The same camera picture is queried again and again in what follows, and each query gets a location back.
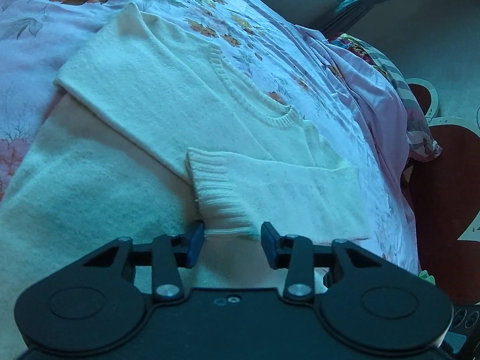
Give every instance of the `floor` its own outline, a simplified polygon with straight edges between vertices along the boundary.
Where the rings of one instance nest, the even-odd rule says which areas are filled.
[[[477,123],[480,107],[480,0],[392,0],[349,33],[386,54],[405,78],[431,82],[439,116]]]

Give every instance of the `green object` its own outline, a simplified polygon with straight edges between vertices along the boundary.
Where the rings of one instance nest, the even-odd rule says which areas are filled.
[[[420,279],[423,279],[423,280],[428,281],[430,284],[435,285],[435,278],[434,278],[432,275],[428,274],[427,271],[421,271],[421,272],[418,274],[418,277],[419,277]]]

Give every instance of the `sweater neckline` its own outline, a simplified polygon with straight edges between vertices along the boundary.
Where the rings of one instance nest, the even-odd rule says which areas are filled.
[[[264,114],[263,112],[259,111],[251,102],[249,102],[242,93],[235,87],[232,83],[230,78],[228,77],[223,64],[229,64],[229,62],[222,59],[222,50],[218,45],[212,42],[206,42],[209,46],[209,60],[210,64],[215,70],[215,73],[223,82],[227,90],[230,92],[231,96],[243,107],[245,108],[253,117],[257,118],[258,120],[262,121],[268,126],[286,128],[291,126],[295,122],[300,120],[300,114],[297,111],[297,108],[293,105],[282,105],[275,100],[269,98],[264,93],[260,92],[257,88],[255,91],[258,93],[259,96],[264,96],[267,100],[272,102],[275,107],[278,108],[279,112],[282,112],[283,115],[279,117],[272,117]]]

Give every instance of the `sweater cuff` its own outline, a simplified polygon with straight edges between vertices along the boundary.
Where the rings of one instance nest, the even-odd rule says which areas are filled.
[[[237,195],[237,188],[229,177],[224,154],[189,148],[186,164],[206,234],[252,235],[254,224],[249,220],[242,198]]]

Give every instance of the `bed sheet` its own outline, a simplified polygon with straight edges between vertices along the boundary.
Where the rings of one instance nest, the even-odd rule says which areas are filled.
[[[386,167],[404,159],[395,154],[394,145],[392,152],[377,146],[358,99],[345,90],[348,62],[340,54],[332,57],[334,48],[312,48],[299,28],[259,0],[0,0],[0,200],[8,195],[10,179],[63,95],[52,84],[59,67],[130,1],[216,42],[261,91],[295,105],[313,121],[335,150],[359,168],[374,231],[372,239],[359,244],[418,273],[413,217]],[[385,85],[377,79],[380,87]],[[388,96],[380,103],[379,120],[382,109],[401,105]],[[380,139],[385,147],[392,143],[387,136]]]

